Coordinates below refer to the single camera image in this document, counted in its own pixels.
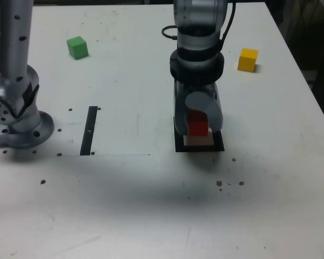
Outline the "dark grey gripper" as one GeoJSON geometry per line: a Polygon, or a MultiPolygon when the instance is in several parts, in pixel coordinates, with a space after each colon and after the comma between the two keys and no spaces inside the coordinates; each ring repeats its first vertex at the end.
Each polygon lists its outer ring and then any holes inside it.
{"type": "Polygon", "coordinates": [[[180,135],[188,135],[188,108],[206,114],[212,132],[222,129],[223,114],[216,83],[189,85],[174,81],[174,125],[180,135]]]}

